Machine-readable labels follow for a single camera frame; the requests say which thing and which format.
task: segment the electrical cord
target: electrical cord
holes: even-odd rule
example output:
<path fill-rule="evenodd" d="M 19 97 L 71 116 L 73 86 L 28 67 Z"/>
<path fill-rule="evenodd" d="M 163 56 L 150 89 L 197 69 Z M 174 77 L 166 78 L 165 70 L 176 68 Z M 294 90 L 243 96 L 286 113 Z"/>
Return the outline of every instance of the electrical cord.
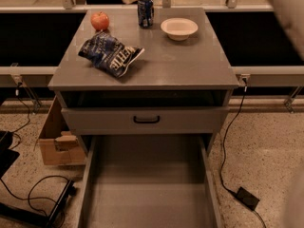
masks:
<path fill-rule="evenodd" d="M 19 100 L 19 102 L 21 102 L 28 109 L 28 115 L 27 115 L 28 121 L 25 124 L 23 124 L 22 126 L 20 126 L 19 128 L 17 128 L 16 130 L 12 131 L 12 133 L 18 132 L 19 130 L 26 127 L 30 123 L 30 118 L 29 118 L 30 109 L 29 109 L 29 107 L 19 97 L 18 97 L 18 100 Z"/>
<path fill-rule="evenodd" d="M 223 138 L 223 141 L 222 141 L 222 149 L 223 149 L 223 154 L 224 154 L 224 157 L 223 157 L 223 162 L 221 164 L 221 167 L 220 167 L 220 171 L 219 171 L 219 177 L 220 177 L 220 182 L 221 182 L 221 185 L 223 186 L 223 188 L 229 192 L 234 198 L 236 197 L 237 193 L 232 191 L 231 189 L 229 189 L 225 183 L 224 183 L 224 180 L 223 180 L 223 176 L 222 176 L 222 170 L 223 170 L 223 167 L 224 167 L 224 164 L 226 163 L 226 159 L 227 159 L 227 153 L 226 153 L 226 146 L 225 146 L 225 143 L 226 143 L 226 139 L 227 139 L 227 135 L 228 135 L 228 132 L 229 132 L 229 129 L 230 129 L 230 126 L 232 125 L 232 123 L 235 121 L 235 119 L 238 117 L 239 113 L 241 112 L 241 109 L 242 109 L 242 106 L 243 106 L 243 103 L 244 103 L 244 100 L 245 100 L 245 96 L 246 96 L 246 92 L 247 92 L 247 80 L 243 79 L 244 83 L 245 83 L 245 87 L 244 87 L 244 93 L 243 93 L 243 96 L 242 96 L 242 99 L 241 99 L 241 102 L 240 102 L 240 105 L 239 105 L 239 108 L 238 108 L 238 112 L 236 114 L 236 116 L 233 118 L 233 120 L 228 124 L 227 128 L 226 128 L 226 131 L 225 131 L 225 135 L 224 135 L 224 138 Z M 260 214 L 257 212 L 257 211 L 253 211 L 253 213 L 258 217 L 258 219 L 261 221 L 262 225 L 264 228 L 266 228 L 266 224 L 263 220 L 263 218 L 260 216 Z"/>
<path fill-rule="evenodd" d="M 226 139 L 227 139 L 227 135 L 228 135 L 228 131 L 230 129 L 230 126 L 232 125 L 232 123 L 235 121 L 235 119 L 238 117 L 241 109 L 242 109 L 242 106 L 243 106 L 243 103 L 244 103 L 244 99 L 245 99 L 245 95 L 246 95 L 246 92 L 244 91 L 244 94 L 243 94 L 243 97 L 241 99 L 241 102 L 240 102 L 240 106 L 239 106 L 239 109 L 238 109 L 238 112 L 237 112 L 237 115 L 234 117 L 234 119 L 228 124 L 227 128 L 226 128 L 226 131 L 225 131 L 225 135 L 224 135 L 224 139 L 223 139 L 223 142 L 222 142 L 222 149 L 223 149 L 223 152 L 224 152 L 224 160 L 221 164 L 221 167 L 220 167 L 220 171 L 219 171 L 219 177 L 220 177 L 220 182 L 221 182 L 221 185 L 223 186 L 224 189 L 226 189 L 226 191 L 228 191 L 233 197 L 236 196 L 236 193 L 234 191 L 232 191 L 231 189 L 229 189 L 225 183 L 224 183 L 224 180 L 223 180 L 223 176 L 222 176 L 222 169 L 226 163 L 226 159 L 227 159 L 227 154 L 226 154 L 226 146 L 225 146 L 225 143 L 226 143 Z"/>
<path fill-rule="evenodd" d="M 18 141 L 18 143 L 17 143 L 15 146 L 11 147 L 10 150 L 13 150 L 13 149 L 16 148 L 17 146 L 19 146 L 20 143 L 21 143 L 21 137 L 20 137 L 19 134 L 13 133 L 13 137 L 17 137 L 17 138 L 19 139 L 19 141 Z"/>
<path fill-rule="evenodd" d="M 43 214 L 47 217 L 48 215 L 47 215 L 47 212 L 46 212 L 45 210 L 43 210 L 43 209 L 37 209 L 37 208 L 33 207 L 32 204 L 30 203 L 30 201 L 31 201 L 31 200 L 51 200 L 52 202 L 55 203 L 56 206 L 58 206 L 58 202 L 55 201 L 54 199 L 51 199 L 51 198 L 48 198 L 48 197 L 34 197 L 34 198 L 31 198 L 30 195 L 31 195 L 32 191 L 34 190 L 34 188 L 35 188 L 41 181 L 43 181 L 43 180 L 45 180 L 45 179 L 49 179 L 49 178 L 63 178 L 63 179 L 65 179 L 66 181 L 68 181 L 68 178 L 66 178 L 66 177 L 64 177 L 64 176 L 60 176 L 60 175 L 46 176 L 46 177 L 44 177 L 44 178 L 38 180 L 38 181 L 36 182 L 36 184 L 34 184 L 34 185 L 32 186 L 32 188 L 30 189 L 30 191 L 29 191 L 29 193 L 28 193 L 28 197 L 27 197 L 26 199 L 23 199 L 23 198 L 20 198 L 20 197 L 17 197 L 16 195 L 14 195 L 14 194 L 10 191 L 10 189 L 7 187 L 7 185 L 3 182 L 3 180 L 0 179 L 0 181 L 3 183 L 3 185 L 5 186 L 5 188 L 7 189 L 7 191 L 8 191 L 14 198 L 16 198 L 16 199 L 18 199 L 18 200 L 27 200 L 27 201 L 28 201 L 28 205 L 29 205 L 29 207 L 30 207 L 32 210 L 37 211 L 37 212 L 40 212 L 40 213 L 43 213 Z M 56 228 L 61 228 L 61 227 L 63 226 L 63 224 L 65 223 L 66 215 L 65 215 L 65 213 L 64 213 L 63 211 L 62 211 L 61 213 L 62 213 L 62 216 L 63 216 L 63 221 L 62 221 L 61 224 L 60 224 L 58 227 L 56 227 Z"/>
<path fill-rule="evenodd" d="M 266 224 L 265 224 L 263 218 L 260 216 L 260 214 L 259 214 L 256 210 L 254 210 L 253 212 L 254 212 L 254 214 L 259 218 L 259 220 L 260 220 L 261 223 L 263 224 L 263 227 L 266 228 Z"/>

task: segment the power adapter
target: power adapter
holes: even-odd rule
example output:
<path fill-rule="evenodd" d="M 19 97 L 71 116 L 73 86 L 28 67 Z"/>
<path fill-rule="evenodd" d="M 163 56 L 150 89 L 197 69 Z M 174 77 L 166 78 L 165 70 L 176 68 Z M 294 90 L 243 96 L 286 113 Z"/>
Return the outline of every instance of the power adapter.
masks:
<path fill-rule="evenodd" d="M 235 194 L 235 198 L 252 211 L 255 211 L 257 204 L 259 203 L 259 199 L 256 196 L 242 187 L 239 187 Z"/>

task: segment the blue can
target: blue can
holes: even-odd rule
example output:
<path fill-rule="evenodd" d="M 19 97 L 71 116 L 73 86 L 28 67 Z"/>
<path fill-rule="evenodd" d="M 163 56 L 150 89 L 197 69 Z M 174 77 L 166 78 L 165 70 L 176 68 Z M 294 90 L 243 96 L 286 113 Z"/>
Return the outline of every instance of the blue can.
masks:
<path fill-rule="evenodd" d="M 149 28 L 153 25 L 154 6 L 153 0 L 139 0 L 138 3 L 139 25 L 141 28 Z"/>

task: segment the white bowl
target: white bowl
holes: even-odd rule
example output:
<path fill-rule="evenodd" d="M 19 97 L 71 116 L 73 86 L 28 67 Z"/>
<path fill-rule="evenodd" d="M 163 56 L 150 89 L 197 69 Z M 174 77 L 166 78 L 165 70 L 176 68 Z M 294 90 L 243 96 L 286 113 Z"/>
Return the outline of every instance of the white bowl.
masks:
<path fill-rule="evenodd" d="M 189 19 L 172 18 L 163 21 L 161 29 L 172 40 L 183 41 L 198 30 L 198 25 Z"/>

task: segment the black device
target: black device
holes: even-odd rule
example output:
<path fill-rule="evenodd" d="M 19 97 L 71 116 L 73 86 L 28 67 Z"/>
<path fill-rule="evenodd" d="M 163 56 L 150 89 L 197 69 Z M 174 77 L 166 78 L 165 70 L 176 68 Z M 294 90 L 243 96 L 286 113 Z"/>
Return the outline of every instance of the black device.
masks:
<path fill-rule="evenodd" d="M 235 198 L 252 211 L 255 211 L 257 204 L 259 203 L 259 199 L 243 187 L 239 187 Z"/>
<path fill-rule="evenodd" d="M 12 132 L 0 131 L 0 156 L 10 148 L 12 144 Z"/>
<path fill-rule="evenodd" d="M 0 155 L 0 179 L 10 169 L 10 166 L 17 160 L 19 153 L 7 149 Z"/>

